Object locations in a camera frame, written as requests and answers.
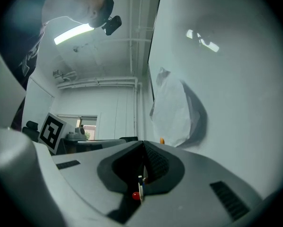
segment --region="white wall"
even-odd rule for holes
[[[142,106],[140,102],[140,90],[137,98],[137,122],[138,122],[138,139],[148,140],[159,143],[159,139],[154,137],[153,126],[150,119],[150,111],[153,105],[152,90],[149,75],[142,77]]]
[[[38,123],[38,130],[40,131],[48,112],[54,111],[57,106],[60,95],[60,90],[52,80],[43,74],[39,64],[37,64],[27,86],[22,127],[25,127],[28,121],[33,121]]]
[[[188,29],[220,50],[187,38]],[[262,1],[160,0],[149,64],[154,93],[162,66],[207,112],[206,137],[186,150],[214,159],[262,197],[281,188],[283,30]]]
[[[52,113],[100,115],[97,140],[134,136],[132,87],[64,89]]]

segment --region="chair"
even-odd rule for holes
[[[38,123],[28,121],[26,127],[23,127],[22,132],[27,135],[32,141],[38,142],[39,132],[37,131]]]

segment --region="red button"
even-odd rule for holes
[[[132,198],[133,198],[134,200],[140,200],[140,193],[139,193],[139,192],[134,192],[134,193],[132,194]]]

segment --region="window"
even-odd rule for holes
[[[87,140],[94,140],[96,130],[96,117],[81,117],[80,125],[84,128]]]
[[[95,139],[97,117],[58,115],[58,117],[73,127],[83,127],[87,140]]]
[[[58,115],[58,117],[73,127],[79,127],[80,118],[78,116]]]

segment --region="black vent slot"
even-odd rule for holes
[[[148,171],[148,183],[154,182],[164,176],[169,170],[169,161],[162,154],[145,146],[144,163]]]
[[[79,161],[74,160],[74,161],[67,161],[67,162],[59,163],[59,164],[56,164],[56,166],[59,170],[61,170],[61,169],[65,169],[71,166],[76,166],[79,164],[80,164]]]
[[[234,221],[249,212],[249,208],[224,182],[210,186]]]

